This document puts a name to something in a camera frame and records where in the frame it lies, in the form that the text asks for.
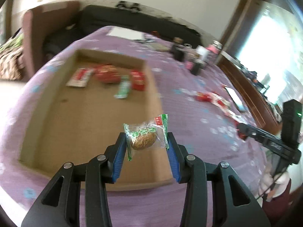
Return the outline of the clear green cookie packet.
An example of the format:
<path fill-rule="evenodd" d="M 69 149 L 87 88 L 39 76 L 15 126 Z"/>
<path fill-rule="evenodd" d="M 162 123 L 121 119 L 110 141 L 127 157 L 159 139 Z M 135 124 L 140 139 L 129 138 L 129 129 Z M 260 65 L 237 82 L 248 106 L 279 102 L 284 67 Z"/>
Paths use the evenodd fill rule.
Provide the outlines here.
<path fill-rule="evenodd" d="M 129 161 L 132 161 L 138 151 L 158 148 L 169 149 L 168 117 L 167 114 L 161 114 L 141 124 L 123 124 Z"/>

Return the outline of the white red-label snack packet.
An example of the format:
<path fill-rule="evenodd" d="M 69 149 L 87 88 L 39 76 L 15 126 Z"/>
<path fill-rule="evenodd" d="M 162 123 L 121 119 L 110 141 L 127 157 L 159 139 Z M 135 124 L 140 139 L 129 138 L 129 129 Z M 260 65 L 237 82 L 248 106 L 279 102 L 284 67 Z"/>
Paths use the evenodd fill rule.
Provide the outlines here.
<path fill-rule="evenodd" d="M 211 98 L 211 103 L 214 104 L 216 107 L 218 107 L 222 112 L 226 115 L 230 114 L 230 107 L 231 103 L 227 101 L 225 98 L 221 97 L 218 94 L 215 94 L 213 92 L 209 93 L 209 96 Z"/>

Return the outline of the green small candy packet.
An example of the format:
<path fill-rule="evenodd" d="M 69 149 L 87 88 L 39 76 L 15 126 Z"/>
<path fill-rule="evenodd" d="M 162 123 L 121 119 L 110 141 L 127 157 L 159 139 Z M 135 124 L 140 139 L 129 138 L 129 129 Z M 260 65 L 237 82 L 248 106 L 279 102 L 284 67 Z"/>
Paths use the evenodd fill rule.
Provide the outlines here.
<path fill-rule="evenodd" d="M 117 94 L 114 95 L 116 99 L 125 99 L 128 97 L 131 88 L 131 82 L 128 75 L 123 75 L 121 77 L 121 82 L 119 84 L 119 89 Z"/>

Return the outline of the small red candy packet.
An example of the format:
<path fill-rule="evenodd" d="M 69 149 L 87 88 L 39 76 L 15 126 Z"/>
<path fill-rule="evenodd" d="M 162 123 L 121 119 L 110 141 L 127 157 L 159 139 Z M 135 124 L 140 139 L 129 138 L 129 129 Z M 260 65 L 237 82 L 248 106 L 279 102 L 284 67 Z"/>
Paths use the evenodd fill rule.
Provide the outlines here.
<path fill-rule="evenodd" d="M 145 90 L 145 74 L 142 71 L 132 70 L 131 76 L 131 88 L 137 91 Z"/>

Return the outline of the dark red foil packet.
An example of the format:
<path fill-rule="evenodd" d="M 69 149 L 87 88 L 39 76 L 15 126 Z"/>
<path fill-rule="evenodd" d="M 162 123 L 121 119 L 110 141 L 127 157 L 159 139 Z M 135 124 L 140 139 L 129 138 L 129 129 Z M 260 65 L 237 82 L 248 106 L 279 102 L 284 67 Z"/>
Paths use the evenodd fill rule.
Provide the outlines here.
<path fill-rule="evenodd" d="M 113 65 L 100 65 L 95 68 L 94 75 L 104 84 L 116 84 L 121 81 L 121 75 Z"/>

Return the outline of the red white snack packet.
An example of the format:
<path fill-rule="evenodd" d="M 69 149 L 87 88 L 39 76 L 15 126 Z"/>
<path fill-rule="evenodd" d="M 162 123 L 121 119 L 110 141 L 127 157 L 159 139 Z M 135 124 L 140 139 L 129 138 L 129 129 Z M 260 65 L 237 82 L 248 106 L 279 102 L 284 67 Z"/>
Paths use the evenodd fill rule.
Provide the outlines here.
<path fill-rule="evenodd" d="M 66 86 L 76 88 L 86 87 L 93 72 L 92 68 L 78 68 L 66 83 Z"/>

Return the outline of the red rectangular snack packet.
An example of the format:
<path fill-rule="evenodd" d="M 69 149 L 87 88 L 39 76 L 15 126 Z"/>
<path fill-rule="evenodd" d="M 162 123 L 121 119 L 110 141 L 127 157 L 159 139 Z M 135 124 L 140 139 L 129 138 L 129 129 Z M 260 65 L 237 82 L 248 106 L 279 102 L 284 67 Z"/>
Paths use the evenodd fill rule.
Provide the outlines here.
<path fill-rule="evenodd" d="M 213 97 L 211 93 L 202 93 L 202 92 L 197 92 L 195 99 L 200 102 L 209 102 L 211 103 L 213 101 Z"/>

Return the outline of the black smartphone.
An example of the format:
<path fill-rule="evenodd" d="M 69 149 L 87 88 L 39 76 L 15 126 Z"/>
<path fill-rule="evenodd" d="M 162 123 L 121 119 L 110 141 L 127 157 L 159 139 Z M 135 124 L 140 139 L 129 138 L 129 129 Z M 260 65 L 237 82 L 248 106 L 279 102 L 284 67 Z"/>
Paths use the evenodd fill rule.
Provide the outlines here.
<path fill-rule="evenodd" d="M 233 103 L 235 104 L 237 110 L 239 112 L 245 112 L 246 109 L 241 101 L 241 99 L 239 98 L 239 96 L 236 94 L 235 90 L 229 87 L 225 87 L 225 90 L 227 91 L 228 95 L 230 96 L 230 98 L 232 99 Z"/>

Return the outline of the purple floral tablecloth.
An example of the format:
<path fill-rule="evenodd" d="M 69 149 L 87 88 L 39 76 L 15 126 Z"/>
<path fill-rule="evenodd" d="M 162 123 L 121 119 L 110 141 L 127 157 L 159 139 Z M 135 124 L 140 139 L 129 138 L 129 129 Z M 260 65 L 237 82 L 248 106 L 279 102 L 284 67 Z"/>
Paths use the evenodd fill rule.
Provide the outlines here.
<path fill-rule="evenodd" d="M 63 70 L 64 60 L 78 49 L 100 50 L 145 60 L 154 74 L 159 100 L 169 115 L 169 131 L 176 141 L 205 162 L 227 161 L 242 181 L 257 195 L 266 164 L 260 145 L 249 138 L 240 140 L 233 120 L 211 103 L 194 100 L 198 92 L 216 92 L 225 99 L 222 85 L 234 88 L 224 73 L 214 65 L 201 76 L 193 76 L 168 53 L 152 52 L 146 46 L 122 38 L 107 36 L 111 26 L 75 41 L 43 66 L 24 86 L 15 106 L 1 111 L 5 116 L 1 137 L 1 188 L 16 204 L 28 210 L 49 182 L 21 166 L 17 159 L 26 129 L 42 91 L 55 73 Z M 185 186 L 173 184 L 151 190 L 109 193 L 113 226 L 178 226 L 185 196 Z"/>

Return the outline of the cardboard tray box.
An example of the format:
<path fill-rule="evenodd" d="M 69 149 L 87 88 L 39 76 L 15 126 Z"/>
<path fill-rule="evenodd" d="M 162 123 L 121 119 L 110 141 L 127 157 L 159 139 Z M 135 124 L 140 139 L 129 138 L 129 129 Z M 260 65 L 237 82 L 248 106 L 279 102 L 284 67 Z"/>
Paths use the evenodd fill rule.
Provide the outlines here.
<path fill-rule="evenodd" d="M 131 91 L 124 100 L 118 85 L 91 77 L 86 87 L 69 87 L 81 67 L 114 65 L 122 75 L 142 70 L 144 91 Z M 123 132 L 124 124 L 141 124 L 163 113 L 156 81 L 147 61 L 123 54 L 80 49 L 69 56 L 50 80 L 34 108 L 20 152 L 20 162 L 52 177 L 63 163 L 86 163 L 105 152 Z"/>

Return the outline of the pink wrapped bottle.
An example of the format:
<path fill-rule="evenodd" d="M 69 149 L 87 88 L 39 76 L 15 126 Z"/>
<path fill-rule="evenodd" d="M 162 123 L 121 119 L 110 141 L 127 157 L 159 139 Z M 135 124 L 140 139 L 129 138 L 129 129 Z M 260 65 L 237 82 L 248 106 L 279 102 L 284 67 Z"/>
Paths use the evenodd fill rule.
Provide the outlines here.
<path fill-rule="evenodd" d="M 208 50 L 206 62 L 208 64 L 213 64 L 221 52 L 222 44 L 219 41 L 214 40 L 206 49 Z"/>

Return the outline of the black slotted holder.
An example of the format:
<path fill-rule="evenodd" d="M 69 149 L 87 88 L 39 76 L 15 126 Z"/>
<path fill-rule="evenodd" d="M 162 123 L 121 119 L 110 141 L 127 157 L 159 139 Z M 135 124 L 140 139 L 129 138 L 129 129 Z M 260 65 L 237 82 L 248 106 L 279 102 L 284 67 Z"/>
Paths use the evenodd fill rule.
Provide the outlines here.
<path fill-rule="evenodd" d="M 174 60 L 184 62 L 185 52 L 183 47 L 183 39 L 179 37 L 175 37 L 173 39 L 170 53 L 172 54 Z"/>

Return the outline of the white paper sheet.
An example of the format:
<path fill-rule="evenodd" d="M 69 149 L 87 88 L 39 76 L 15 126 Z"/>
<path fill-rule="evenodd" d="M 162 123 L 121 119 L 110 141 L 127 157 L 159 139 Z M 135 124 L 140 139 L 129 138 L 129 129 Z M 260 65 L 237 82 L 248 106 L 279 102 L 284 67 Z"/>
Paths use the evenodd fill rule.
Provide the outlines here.
<path fill-rule="evenodd" d="M 124 38 L 127 40 L 144 40 L 145 39 L 143 32 L 135 31 L 135 30 L 127 29 L 127 28 L 122 28 L 122 27 L 112 27 L 106 35 Z"/>

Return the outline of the black sofa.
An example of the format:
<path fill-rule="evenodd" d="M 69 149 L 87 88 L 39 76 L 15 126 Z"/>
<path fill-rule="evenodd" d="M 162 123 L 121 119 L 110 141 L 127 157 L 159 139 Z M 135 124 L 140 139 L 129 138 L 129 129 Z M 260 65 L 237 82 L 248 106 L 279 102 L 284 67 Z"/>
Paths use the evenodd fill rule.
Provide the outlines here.
<path fill-rule="evenodd" d="M 46 60 L 51 60 L 71 43 L 105 26 L 118 26 L 158 36 L 171 42 L 179 37 L 193 48 L 202 45 L 201 35 L 185 25 L 171 22 L 168 19 L 134 13 L 127 10 L 89 5 L 72 17 L 69 25 L 47 35 L 43 42 L 43 53 Z"/>

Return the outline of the patterned sofa blanket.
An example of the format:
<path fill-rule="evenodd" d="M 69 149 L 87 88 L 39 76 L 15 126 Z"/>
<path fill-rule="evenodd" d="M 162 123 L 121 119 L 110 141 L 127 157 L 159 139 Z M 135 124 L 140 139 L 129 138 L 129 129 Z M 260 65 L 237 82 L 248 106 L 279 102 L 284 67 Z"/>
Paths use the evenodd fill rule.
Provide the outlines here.
<path fill-rule="evenodd" d="M 1 80 L 22 80 L 25 75 L 23 63 L 24 33 L 19 28 L 16 33 L 1 46 Z"/>

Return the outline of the black clamps on sofa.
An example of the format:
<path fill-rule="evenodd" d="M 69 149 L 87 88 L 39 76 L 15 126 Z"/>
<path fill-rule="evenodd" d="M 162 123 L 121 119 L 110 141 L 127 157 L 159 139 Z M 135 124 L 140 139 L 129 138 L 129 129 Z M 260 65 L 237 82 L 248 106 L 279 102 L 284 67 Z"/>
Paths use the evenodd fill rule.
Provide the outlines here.
<path fill-rule="evenodd" d="M 116 6 L 116 9 L 129 10 L 132 13 L 138 13 L 141 11 L 139 3 L 129 3 L 126 1 L 119 1 Z"/>

